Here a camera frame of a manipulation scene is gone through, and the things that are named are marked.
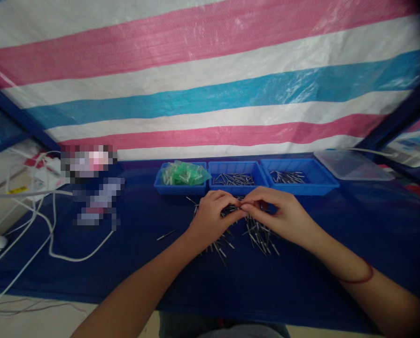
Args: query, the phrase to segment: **striped tarpaulin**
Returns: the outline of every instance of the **striped tarpaulin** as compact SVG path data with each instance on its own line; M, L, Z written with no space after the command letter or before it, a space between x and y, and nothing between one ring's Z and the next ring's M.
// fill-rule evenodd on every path
M353 146L419 82L407 0L0 1L0 89L122 160Z

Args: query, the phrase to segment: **table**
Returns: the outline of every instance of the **table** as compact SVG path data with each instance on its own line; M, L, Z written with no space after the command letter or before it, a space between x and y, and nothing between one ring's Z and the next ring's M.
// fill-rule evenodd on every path
M241 156L224 160L303 158L311 154ZM193 159L193 161L222 159ZM121 223L93 257L73 263L52 258L45 247L9 293L66 301L99 303L120 282L154 258L181 233L194 206L184 196L160 196L153 182L165 161L122 162L126 178L118 210ZM378 270L420 297L420 198L397 182L340 181L326 196L298 197L309 214L330 235L371 262ZM94 231L77 230L77 206L57 196L58 224L54 252L84 257L111 229L104 222ZM41 212L52 219L52 196ZM30 217L27 213L18 226ZM161 235L176 229L170 236ZM279 322L319 328L377 332L374 324L311 254L285 240L276 240L280 257L265 257L241 236L240 222L231 231L235 250L227 248L227 268L216 253L197 256L177 277L159 310ZM48 236L41 218L0 261L0 292Z

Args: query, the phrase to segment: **person's left hand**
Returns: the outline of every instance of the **person's left hand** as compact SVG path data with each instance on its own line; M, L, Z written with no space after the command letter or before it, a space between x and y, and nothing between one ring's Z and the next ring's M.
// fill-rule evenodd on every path
M222 190L210 190L201 198L199 210L185 232L190 242L200 250L199 252L220 238L230 225L248 215L243 210L236 210L226 217L221 217L221 210L228 204L239 207L240 201Z

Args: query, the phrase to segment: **green plastic part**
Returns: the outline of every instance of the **green plastic part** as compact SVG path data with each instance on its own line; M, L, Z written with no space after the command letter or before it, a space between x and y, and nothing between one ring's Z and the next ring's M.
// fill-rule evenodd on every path
M162 179L165 185L200 185L211 175L203 166L175 160L162 169Z

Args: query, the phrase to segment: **blue bin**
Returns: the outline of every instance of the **blue bin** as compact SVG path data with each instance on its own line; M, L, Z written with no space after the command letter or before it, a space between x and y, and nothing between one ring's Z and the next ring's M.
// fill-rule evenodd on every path
M293 195L322 196L340 186L332 174L314 159L261 160L260 163L270 188L289 192ZM302 172L305 183L274 183L270 174L273 170Z
M259 185L268 186L265 175L256 161L209 162L210 190L224 190L233 196L246 196ZM252 174L256 185L222 185L214 184L213 180L220 174Z
M207 164L205 162L190 162L192 164L197 164L203 166L207 170ZM157 173L155 178L154 187L158 190L160 195L205 195L205 190L207 189L207 181L201 185L165 185L162 180L162 171L161 169L166 168L169 165L168 163L163 163L162 167Z

